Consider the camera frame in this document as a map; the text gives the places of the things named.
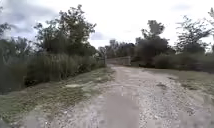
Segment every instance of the gravel road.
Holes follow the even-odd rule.
[[[103,93],[54,117],[50,128],[214,128],[214,107],[174,76],[117,67]]]

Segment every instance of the dirt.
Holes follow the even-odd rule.
[[[52,118],[33,110],[22,128],[214,128],[214,106],[184,89],[174,76],[139,68],[112,67],[114,80],[102,94]]]

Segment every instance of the shrub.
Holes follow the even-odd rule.
[[[93,57],[68,56],[66,54],[38,54],[28,65],[25,85],[57,81],[91,71],[102,65]]]
[[[176,69],[179,70],[199,70],[198,69],[198,55],[195,54],[189,54],[189,53],[181,53],[178,55],[175,55],[174,61],[176,61]]]
[[[201,71],[214,73],[214,54],[199,56],[198,61],[198,66]]]
[[[160,69],[175,68],[175,59],[171,55],[161,54],[153,58],[153,64]]]

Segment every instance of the cloudy sky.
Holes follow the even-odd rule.
[[[33,26],[58,16],[60,10],[82,4],[88,21],[96,23],[96,33],[90,42],[95,47],[108,44],[110,39],[134,42],[141,36],[141,29],[147,28],[148,20],[157,20],[165,26],[163,37],[176,41],[176,25],[183,15],[193,19],[209,18],[214,0],[3,0],[0,23],[16,26],[9,33],[33,39]]]

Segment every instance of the dry grass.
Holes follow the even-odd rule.
[[[178,80],[184,88],[190,90],[201,90],[214,97],[214,74],[195,71],[178,71],[166,69],[144,69],[157,73],[172,74],[178,77]]]
[[[21,118],[22,114],[34,109],[37,105],[45,104],[46,109],[55,108],[55,104],[61,107],[74,105],[75,103],[88,98],[85,93],[92,95],[98,93],[95,90],[86,92],[79,87],[66,88],[67,84],[101,83],[111,79],[111,71],[108,68],[94,70],[61,82],[50,82],[40,84],[18,92],[12,92],[0,96],[0,117],[8,122],[14,122]]]

